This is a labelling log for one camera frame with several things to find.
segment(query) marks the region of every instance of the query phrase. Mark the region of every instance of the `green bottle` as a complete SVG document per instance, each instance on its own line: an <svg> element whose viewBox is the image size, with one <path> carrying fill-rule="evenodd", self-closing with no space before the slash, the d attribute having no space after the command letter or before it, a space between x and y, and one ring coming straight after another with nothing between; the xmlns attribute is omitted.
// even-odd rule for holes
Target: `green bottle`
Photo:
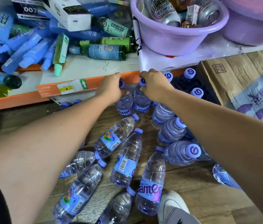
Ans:
<svg viewBox="0 0 263 224"><path fill-rule="evenodd" d="M17 35L24 34L30 29L31 28L28 26L23 26L15 23L11 28L10 37L15 37Z"/></svg>
<svg viewBox="0 0 263 224"><path fill-rule="evenodd" d="M59 77L65 64L69 38L64 34L58 36L56 51L53 59L55 65L55 76Z"/></svg>
<svg viewBox="0 0 263 224"><path fill-rule="evenodd" d="M136 52L136 43L133 37L102 37L94 41L74 41L75 46L86 46L89 44L102 44L102 45L124 45L126 52Z"/></svg>
<svg viewBox="0 0 263 224"><path fill-rule="evenodd" d="M126 48L121 45L90 44L83 47L70 46L68 52L99 60L124 61L126 59Z"/></svg>
<svg viewBox="0 0 263 224"><path fill-rule="evenodd" d="M113 37L133 37L134 31L106 17L92 16L92 23Z"/></svg>

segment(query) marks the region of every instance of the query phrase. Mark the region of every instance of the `cardboard box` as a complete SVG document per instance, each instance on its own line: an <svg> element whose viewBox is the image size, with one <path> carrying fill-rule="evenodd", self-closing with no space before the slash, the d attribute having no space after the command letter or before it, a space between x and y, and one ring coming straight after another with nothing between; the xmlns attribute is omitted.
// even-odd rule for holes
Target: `cardboard box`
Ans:
<svg viewBox="0 0 263 224"><path fill-rule="evenodd" d="M197 69L222 106L263 120L263 51L202 61Z"/></svg>
<svg viewBox="0 0 263 224"><path fill-rule="evenodd" d="M50 20L37 14L38 8L44 9L42 0L11 0L19 19L24 20Z"/></svg>
<svg viewBox="0 0 263 224"><path fill-rule="evenodd" d="M91 29L91 14L77 0L43 0L44 7L68 31Z"/></svg>

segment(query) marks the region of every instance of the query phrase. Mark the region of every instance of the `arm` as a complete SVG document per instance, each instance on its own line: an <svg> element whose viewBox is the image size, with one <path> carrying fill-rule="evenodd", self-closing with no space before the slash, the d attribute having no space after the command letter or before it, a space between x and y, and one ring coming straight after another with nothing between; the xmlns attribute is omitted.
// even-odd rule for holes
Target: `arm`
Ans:
<svg viewBox="0 0 263 224"><path fill-rule="evenodd" d="M154 69L140 76L144 93L174 111L263 213L263 122L176 90Z"/></svg>
<svg viewBox="0 0 263 224"><path fill-rule="evenodd" d="M13 224L33 223L97 118L126 93L119 89L120 76L106 76L94 97L0 141L0 189Z"/></svg>

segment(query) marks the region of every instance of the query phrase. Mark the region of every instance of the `silver can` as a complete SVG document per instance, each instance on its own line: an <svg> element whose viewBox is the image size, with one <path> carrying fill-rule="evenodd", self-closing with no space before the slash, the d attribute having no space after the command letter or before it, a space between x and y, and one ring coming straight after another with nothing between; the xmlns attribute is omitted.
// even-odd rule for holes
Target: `silver can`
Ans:
<svg viewBox="0 0 263 224"><path fill-rule="evenodd" d="M144 4L154 21L180 27L180 17L169 0L144 0Z"/></svg>
<svg viewBox="0 0 263 224"><path fill-rule="evenodd" d="M219 6L209 0L195 0L195 5L200 6L198 24L211 26L219 19Z"/></svg>

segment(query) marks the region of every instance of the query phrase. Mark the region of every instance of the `person's left hand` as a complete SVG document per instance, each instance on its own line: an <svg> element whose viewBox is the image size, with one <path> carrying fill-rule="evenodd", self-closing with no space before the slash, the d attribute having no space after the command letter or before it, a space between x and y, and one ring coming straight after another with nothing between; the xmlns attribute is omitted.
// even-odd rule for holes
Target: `person's left hand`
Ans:
<svg viewBox="0 0 263 224"><path fill-rule="evenodd" d="M129 94L128 90L119 89L120 77L120 72L117 72L114 75L105 76L96 90L95 95L102 96L108 102L108 105L111 105L119 101L122 95Z"/></svg>

